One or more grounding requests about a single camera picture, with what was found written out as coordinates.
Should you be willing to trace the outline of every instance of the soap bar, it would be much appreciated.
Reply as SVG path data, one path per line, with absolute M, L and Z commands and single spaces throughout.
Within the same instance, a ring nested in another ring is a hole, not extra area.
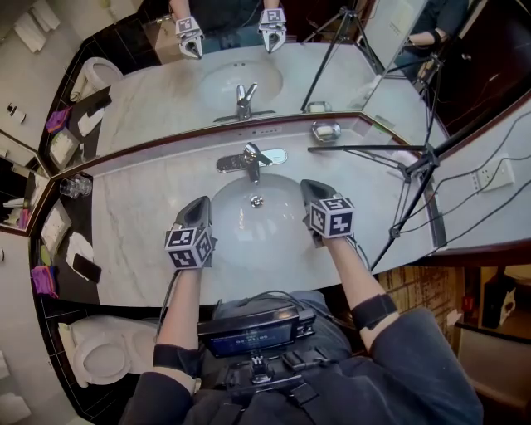
M 315 129 L 315 132 L 317 133 L 319 137 L 330 136 L 334 134 L 334 129 L 332 128 L 331 125 L 323 125 L 321 127 L 317 127 Z
M 321 104 L 310 105 L 309 111 L 310 112 L 324 112 L 324 105 L 321 105 Z

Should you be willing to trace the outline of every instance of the mirror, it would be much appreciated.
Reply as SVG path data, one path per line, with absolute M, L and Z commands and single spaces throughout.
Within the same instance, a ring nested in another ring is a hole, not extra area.
M 0 133 L 0 231 L 26 230 L 48 176 L 35 151 Z
M 363 111 L 410 144 L 434 147 L 494 118 L 529 89 L 529 9 L 429 0 Z
M 13 30 L 0 44 L 8 108 L 0 128 L 56 174 L 197 129 L 361 110 L 424 1 L 193 1 L 188 9 L 173 0 L 172 15 L 165 1 L 43 0 L 44 17 L 23 13 L 41 43 Z

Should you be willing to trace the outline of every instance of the glass cup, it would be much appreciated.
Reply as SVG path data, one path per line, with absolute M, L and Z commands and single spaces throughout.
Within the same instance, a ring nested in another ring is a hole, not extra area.
M 92 182 L 80 174 L 74 176 L 74 181 L 77 183 L 81 196 L 90 195 L 92 192 Z
M 80 196 L 80 188 L 77 182 L 63 178 L 59 183 L 59 193 L 70 198 L 76 199 Z

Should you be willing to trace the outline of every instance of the sink drain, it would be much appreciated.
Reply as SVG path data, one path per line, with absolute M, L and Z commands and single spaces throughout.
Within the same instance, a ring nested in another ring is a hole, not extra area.
M 259 208 L 264 205 L 264 198 L 262 196 L 253 196 L 251 198 L 251 206 L 253 208 Z

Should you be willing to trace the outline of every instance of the toilet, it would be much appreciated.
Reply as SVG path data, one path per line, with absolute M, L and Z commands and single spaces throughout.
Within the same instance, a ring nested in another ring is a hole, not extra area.
M 126 374 L 153 370 L 157 325 L 110 315 L 95 315 L 70 325 L 71 361 L 76 377 L 108 385 Z
M 72 87 L 70 100 L 79 102 L 123 78 L 124 74 L 111 61 L 103 57 L 91 57 L 81 67 L 81 71 Z

